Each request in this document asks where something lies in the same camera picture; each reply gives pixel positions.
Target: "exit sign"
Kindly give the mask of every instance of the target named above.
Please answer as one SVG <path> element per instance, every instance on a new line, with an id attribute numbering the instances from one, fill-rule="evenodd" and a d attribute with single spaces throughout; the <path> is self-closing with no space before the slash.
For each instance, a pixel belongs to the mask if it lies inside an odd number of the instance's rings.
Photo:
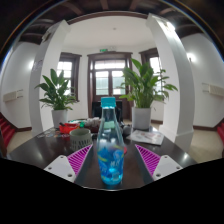
<path id="1" fill-rule="evenodd" d="M 106 52 L 108 49 L 100 49 L 100 52 Z"/>

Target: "dark table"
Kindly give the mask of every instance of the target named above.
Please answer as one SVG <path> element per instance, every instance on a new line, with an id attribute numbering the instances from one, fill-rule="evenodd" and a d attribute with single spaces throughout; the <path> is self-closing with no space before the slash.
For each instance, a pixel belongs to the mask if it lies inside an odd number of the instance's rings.
<path id="1" fill-rule="evenodd" d="M 153 127 L 150 127 L 149 131 L 158 132 Z M 102 182 L 97 160 L 95 139 L 93 140 L 93 147 L 89 151 L 83 167 L 75 180 L 75 184 L 93 189 L 132 189 L 152 183 L 153 179 L 148 173 L 135 144 L 145 147 L 160 156 L 169 155 L 183 168 L 196 164 L 196 162 L 187 153 L 180 149 L 176 144 L 172 143 L 165 136 L 161 146 L 135 142 L 126 139 L 125 137 L 124 143 L 127 147 L 127 153 L 124 156 L 124 173 L 120 184 L 107 186 Z M 9 153 L 7 158 L 44 169 L 59 155 L 68 156 L 72 153 L 73 151 L 70 148 L 69 137 L 34 137 Z"/>

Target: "doorway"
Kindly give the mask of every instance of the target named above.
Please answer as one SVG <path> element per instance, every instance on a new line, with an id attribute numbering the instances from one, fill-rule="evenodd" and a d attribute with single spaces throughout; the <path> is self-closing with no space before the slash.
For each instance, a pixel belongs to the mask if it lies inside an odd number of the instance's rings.
<path id="1" fill-rule="evenodd" d="M 91 116 L 92 102 L 100 102 L 101 97 L 113 96 L 117 106 L 122 104 L 122 118 L 130 119 L 132 106 L 127 99 L 119 97 L 128 94 L 127 89 L 118 87 L 125 82 L 123 68 L 130 67 L 131 53 L 108 52 L 89 57 L 89 116 Z"/>

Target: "plastic bottle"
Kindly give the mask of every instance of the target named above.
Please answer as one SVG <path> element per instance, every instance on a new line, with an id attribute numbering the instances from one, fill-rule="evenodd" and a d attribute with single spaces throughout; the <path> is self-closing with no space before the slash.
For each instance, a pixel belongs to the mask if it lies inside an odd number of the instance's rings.
<path id="1" fill-rule="evenodd" d="M 97 156 L 102 181 L 116 185 L 123 178 L 124 142 L 115 115 L 115 97 L 102 97 L 102 118 L 97 137 Z"/>

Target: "blue bottle cap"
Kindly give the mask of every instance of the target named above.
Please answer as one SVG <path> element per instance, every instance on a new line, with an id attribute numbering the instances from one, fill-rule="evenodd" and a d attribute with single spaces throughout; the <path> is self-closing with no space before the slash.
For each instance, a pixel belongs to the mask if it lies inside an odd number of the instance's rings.
<path id="1" fill-rule="evenodd" d="M 115 97 L 101 97 L 101 107 L 116 107 Z"/>

